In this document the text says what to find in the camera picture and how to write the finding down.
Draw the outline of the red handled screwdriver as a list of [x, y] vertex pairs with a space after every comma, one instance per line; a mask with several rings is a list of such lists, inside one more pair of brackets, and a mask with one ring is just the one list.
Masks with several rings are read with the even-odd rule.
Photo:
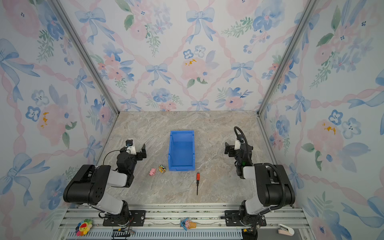
[[197, 173], [197, 177], [196, 177], [196, 185], [197, 185], [197, 196], [199, 194], [199, 184], [200, 184], [200, 173]]

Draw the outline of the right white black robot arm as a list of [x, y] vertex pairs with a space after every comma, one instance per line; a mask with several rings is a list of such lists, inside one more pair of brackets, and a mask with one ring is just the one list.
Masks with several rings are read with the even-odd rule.
[[221, 218], [228, 227], [251, 227], [266, 225], [265, 215], [295, 203], [295, 191], [282, 165], [252, 163], [253, 147], [236, 141], [225, 143], [225, 154], [235, 159], [236, 173], [244, 180], [256, 183], [254, 196], [244, 200], [238, 211], [225, 211]]

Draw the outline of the pink pig toy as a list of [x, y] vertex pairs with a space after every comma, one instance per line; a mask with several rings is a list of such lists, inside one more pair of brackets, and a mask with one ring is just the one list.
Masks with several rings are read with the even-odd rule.
[[156, 172], [157, 172], [157, 169], [152, 168], [152, 169], [150, 170], [149, 176], [154, 176], [154, 175], [156, 174]]

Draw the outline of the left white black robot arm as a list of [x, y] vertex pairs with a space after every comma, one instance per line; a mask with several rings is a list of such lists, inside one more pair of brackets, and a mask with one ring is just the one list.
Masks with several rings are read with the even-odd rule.
[[104, 227], [142, 227], [146, 218], [145, 210], [130, 210], [124, 200], [106, 192], [107, 187], [129, 188], [134, 180], [138, 161], [147, 157], [146, 146], [136, 152], [132, 140], [119, 150], [117, 169], [110, 165], [83, 165], [64, 190], [67, 203], [88, 205], [99, 212]]

